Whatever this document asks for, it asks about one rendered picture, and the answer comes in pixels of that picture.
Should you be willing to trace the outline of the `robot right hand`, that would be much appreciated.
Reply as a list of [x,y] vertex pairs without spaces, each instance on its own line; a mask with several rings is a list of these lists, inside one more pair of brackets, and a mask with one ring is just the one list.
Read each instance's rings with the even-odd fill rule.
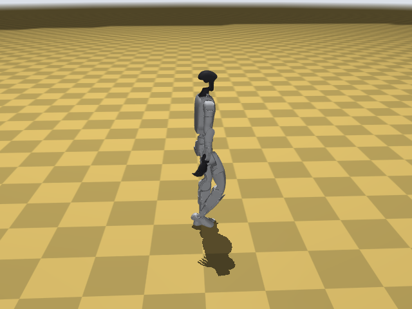
[[203,176],[203,174],[207,172],[207,163],[209,163],[209,161],[206,161],[205,158],[206,154],[203,154],[201,158],[202,163],[199,165],[197,171],[195,173],[192,173],[193,175],[199,177]]

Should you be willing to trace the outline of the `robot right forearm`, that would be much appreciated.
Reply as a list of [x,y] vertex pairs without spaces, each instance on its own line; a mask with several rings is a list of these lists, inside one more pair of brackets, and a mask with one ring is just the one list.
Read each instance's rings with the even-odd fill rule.
[[208,129],[205,134],[205,138],[203,139],[204,141],[203,154],[206,154],[206,158],[205,158],[206,161],[209,161],[211,159],[213,136],[214,136],[214,130]]

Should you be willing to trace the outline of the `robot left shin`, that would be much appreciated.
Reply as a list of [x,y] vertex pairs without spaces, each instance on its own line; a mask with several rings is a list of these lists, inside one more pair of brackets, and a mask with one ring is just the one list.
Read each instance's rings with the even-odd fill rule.
[[209,196],[209,194],[211,193],[211,186],[209,188],[209,190],[207,191],[203,191],[198,187],[198,204],[199,204],[199,213],[200,211],[203,209],[204,206],[204,202],[207,199],[207,197]]

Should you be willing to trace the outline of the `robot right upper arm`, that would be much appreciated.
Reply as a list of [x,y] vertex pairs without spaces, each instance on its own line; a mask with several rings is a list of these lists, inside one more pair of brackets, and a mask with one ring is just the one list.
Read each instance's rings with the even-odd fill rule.
[[215,105],[214,105],[213,101],[204,100],[204,103],[203,103],[203,111],[204,111],[203,132],[204,132],[204,134],[206,134],[208,129],[212,129],[211,124],[212,124],[212,121],[213,121],[214,109],[215,109]]

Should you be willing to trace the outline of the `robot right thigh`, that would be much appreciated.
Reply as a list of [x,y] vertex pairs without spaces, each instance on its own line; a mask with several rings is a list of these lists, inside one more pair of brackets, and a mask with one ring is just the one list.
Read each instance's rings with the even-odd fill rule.
[[209,163],[207,163],[207,166],[209,165],[211,165],[211,174],[214,179],[214,182],[216,183],[216,185],[212,188],[212,191],[214,189],[219,189],[219,192],[221,193],[222,197],[225,190],[226,176],[223,164],[215,151],[211,153],[211,159],[209,160]]

